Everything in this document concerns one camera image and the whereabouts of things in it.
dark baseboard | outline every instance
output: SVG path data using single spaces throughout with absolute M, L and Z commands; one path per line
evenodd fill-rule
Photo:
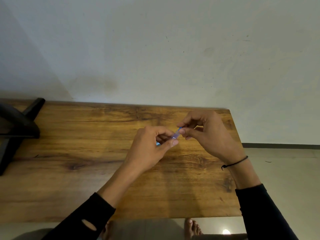
M 279 149 L 320 150 L 320 145 L 303 145 L 303 144 L 242 143 L 242 146 L 244 148 L 279 148 Z

wood grain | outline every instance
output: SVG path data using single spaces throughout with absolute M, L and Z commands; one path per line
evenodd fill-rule
M 6 100 L 19 110 L 30 101 Z M 0 177 L 0 222 L 58 222 L 97 191 L 121 165 L 138 128 L 175 131 L 191 108 L 46 102 Z M 241 145 L 229 110 L 216 110 Z M 129 188 L 114 218 L 241 216 L 235 185 L 222 163 L 196 140 L 179 138 Z

black bracelet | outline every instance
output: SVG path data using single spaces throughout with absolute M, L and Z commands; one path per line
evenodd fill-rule
M 230 164 L 230 165 L 222 165 L 221 169 L 223 170 L 223 169 L 226 168 L 226 167 L 230 167 L 230 166 L 236 165 L 236 164 L 238 164 L 238 163 L 246 160 L 247 158 L 248 158 L 248 156 L 246 156 L 244 159 L 242 159 L 242 160 L 240 160 L 240 161 L 238 161 L 238 162 L 235 162 L 235 163 L 233 163 L 233 164 Z

tiled floor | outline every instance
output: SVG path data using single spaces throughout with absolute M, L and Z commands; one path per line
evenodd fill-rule
M 246 149 L 268 193 L 299 239 L 320 236 L 320 151 L 301 149 Z M 205 234 L 244 233 L 241 217 L 197 218 Z M 113 239 L 183 239 L 184 219 L 118 221 Z M 20 223 L 0 226 L 7 240 L 56 223 Z

black sleeve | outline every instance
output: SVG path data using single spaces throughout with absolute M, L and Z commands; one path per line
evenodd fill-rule
M 100 195 L 94 193 L 42 239 L 96 240 L 115 210 Z M 91 230 L 82 220 L 92 223 L 97 230 Z
M 235 190 L 248 239 L 298 239 L 263 184 Z

